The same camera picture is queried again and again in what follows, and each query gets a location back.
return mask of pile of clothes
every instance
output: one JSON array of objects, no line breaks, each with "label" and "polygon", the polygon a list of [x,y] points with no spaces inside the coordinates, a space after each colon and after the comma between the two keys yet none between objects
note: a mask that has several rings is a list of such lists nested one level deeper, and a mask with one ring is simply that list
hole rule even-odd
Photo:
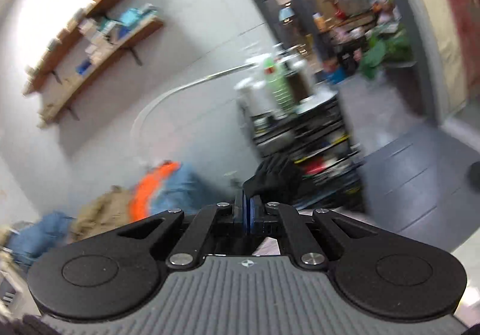
[{"label": "pile of clothes", "polygon": [[188,164],[167,161],[148,172],[133,190],[112,186],[83,206],[76,219],[52,212],[39,222],[10,233],[3,246],[13,261],[27,271],[52,247],[114,230],[171,208],[193,214],[218,199],[219,195],[201,182]]}]

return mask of gray ridged plate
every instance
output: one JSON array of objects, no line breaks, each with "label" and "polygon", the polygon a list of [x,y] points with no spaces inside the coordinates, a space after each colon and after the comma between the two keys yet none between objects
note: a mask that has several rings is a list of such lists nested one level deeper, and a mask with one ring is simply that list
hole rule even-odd
[{"label": "gray ridged plate", "polygon": [[111,322],[73,324],[46,316],[64,335],[456,335],[453,316],[403,324],[365,315],[346,303],[323,273],[285,256],[209,256],[198,269],[168,276],[137,312]]}]

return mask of blue cloth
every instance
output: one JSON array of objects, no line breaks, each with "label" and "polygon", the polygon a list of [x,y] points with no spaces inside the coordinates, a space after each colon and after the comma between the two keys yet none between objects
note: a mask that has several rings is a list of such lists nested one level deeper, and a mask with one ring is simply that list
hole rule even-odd
[{"label": "blue cloth", "polygon": [[85,59],[75,68],[75,71],[82,76],[83,74],[85,74],[85,71],[87,71],[91,65],[92,63],[88,59]]},{"label": "blue cloth", "polygon": [[345,79],[345,72],[343,71],[343,68],[339,66],[333,73],[327,73],[327,79],[332,84],[342,82]]},{"label": "blue cloth", "polygon": [[185,163],[163,183],[150,202],[150,215],[172,208],[181,208],[186,214],[197,213],[205,205],[217,202],[218,196]]},{"label": "blue cloth", "polygon": [[30,266],[42,254],[56,246],[68,233],[72,218],[62,212],[52,212],[21,231],[13,234],[6,247],[12,250],[13,260]]},{"label": "blue cloth", "polygon": [[133,29],[142,19],[142,15],[136,8],[127,9],[120,16],[120,22],[126,26],[128,29]]}]

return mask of glass door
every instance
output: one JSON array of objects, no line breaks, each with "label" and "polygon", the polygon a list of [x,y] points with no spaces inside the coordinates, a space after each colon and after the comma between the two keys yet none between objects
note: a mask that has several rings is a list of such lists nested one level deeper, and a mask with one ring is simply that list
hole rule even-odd
[{"label": "glass door", "polygon": [[312,73],[321,71],[315,36],[302,19],[301,5],[295,0],[263,0],[263,3],[285,48],[298,45],[298,52],[308,61]]}]

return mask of black glove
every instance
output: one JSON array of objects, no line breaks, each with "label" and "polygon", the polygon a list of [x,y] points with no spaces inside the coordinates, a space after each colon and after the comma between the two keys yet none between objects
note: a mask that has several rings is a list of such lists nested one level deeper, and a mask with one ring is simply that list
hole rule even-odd
[{"label": "black glove", "polygon": [[243,184],[248,198],[260,195],[263,203],[290,203],[302,181],[302,170],[286,155],[273,154],[257,167],[255,175]]}]

